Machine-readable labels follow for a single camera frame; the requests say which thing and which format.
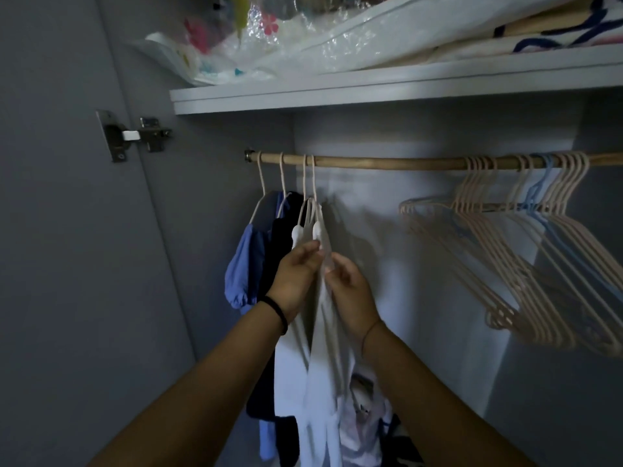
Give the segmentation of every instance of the cabinet hinge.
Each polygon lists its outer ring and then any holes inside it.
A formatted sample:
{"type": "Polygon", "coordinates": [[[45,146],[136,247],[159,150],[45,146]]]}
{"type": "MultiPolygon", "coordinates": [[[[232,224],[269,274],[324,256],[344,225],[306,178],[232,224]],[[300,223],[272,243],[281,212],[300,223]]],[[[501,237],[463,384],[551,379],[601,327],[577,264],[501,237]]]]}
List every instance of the cabinet hinge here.
{"type": "Polygon", "coordinates": [[[140,129],[130,131],[117,121],[112,111],[98,109],[96,112],[113,162],[127,161],[126,150],[133,142],[142,142],[149,152],[161,152],[165,149],[165,140],[171,137],[171,130],[160,127],[157,117],[142,117],[140,129]]]}

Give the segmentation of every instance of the wooden rod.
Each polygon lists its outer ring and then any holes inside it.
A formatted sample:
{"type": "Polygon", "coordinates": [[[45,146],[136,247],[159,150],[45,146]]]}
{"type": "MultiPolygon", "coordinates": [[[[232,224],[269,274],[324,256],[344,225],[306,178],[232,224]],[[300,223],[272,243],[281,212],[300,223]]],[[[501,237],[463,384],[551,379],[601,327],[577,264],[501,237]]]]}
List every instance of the wooden rod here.
{"type": "MultiPolygon", "coordinates": [[[[623,165],[623,152],[609,152],[605,154],[590,154],[591,167],[606,165],[623,165]]],[[[554,166],[559,161],[554,158],[554,166]]],[[[519,159],[513,156],[497,157],[499,170],[519,170],[519,159]]],[[[257,152],[245,151],[247,162],[257,162],[257,152]]],[[[273,152],[262,153],[262,164],[278,164],[279,154],[273,152]]],[[[303,165],[303,156],[284,154],[285,165],[303,165]]],[[[307,156],[307,165],[311,166],[312,157],[307,156]]],[[[337,169],[373,169],[380,171],[464,171],[467,164],[463,157],[439,159],[390,159],[388,157],[328,157],[316,156],[317,167],[335,167],[337,169]]],[[[534,157],[534,168],[543,169],[545,163],[541,157],[534,157]]]]}

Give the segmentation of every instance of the black hair tie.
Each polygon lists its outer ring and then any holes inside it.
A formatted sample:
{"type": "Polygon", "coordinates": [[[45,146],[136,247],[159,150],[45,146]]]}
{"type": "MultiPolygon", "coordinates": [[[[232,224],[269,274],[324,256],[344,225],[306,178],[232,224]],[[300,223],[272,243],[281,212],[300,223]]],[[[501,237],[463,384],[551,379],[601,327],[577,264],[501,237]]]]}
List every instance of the black hair tie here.
{"type": "Polygon", "coordinates": [[[263,296],[260,298],[260,301],[263,301],[264,303],[266,303],[267,305],[269,305],[272,309],[275,310],[275,313],[277,313],[277,315],[279,316],[279,318],[281,319],[281,323],[284,325],[284,331],[281,333],[281,335],[283,336],[286,331],[288,330],[288,320],[285,319],[285,315],[284,312],[281,310],[281,308],[279,307],[279,305],[277,305],[275,303],[275,300],[273,300],[272,298],[270,298],[269,296],[263,296]]]}

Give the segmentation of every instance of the hand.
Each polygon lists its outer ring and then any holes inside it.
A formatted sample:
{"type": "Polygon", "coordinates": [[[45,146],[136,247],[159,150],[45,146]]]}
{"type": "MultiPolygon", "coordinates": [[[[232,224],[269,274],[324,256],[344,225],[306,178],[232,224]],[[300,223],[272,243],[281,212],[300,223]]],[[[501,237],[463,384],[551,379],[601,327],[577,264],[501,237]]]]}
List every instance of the hand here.
{"type": "Polygon", "coordinates": [[[333,291],[333,298],[344,325],[361,342],[366,333],[381,319],[370,285],[352,260],[337,252],[332,253],[331,258],[336,266],[333,271],[326,272],[326,283],[333,291]]]}
{"type": "Polygon", "coordinates": [[[273,285],[266,294],[281,307],[288,323],[299,313],[307,290],[320,269],[324,251],[319,248],[320,241],[309,241],[281,259],[273,285]]]}

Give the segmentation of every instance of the shelf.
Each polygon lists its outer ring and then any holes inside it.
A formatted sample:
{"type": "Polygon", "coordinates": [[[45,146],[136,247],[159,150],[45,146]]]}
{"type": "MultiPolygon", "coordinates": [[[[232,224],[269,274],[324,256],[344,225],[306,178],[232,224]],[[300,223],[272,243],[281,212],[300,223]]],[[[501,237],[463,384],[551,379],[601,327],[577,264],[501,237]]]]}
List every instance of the shelf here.
{"type": "Polygon", "coordinates": [[[176,114],[623,85],[623,45],[171,90],[176,114]]]}

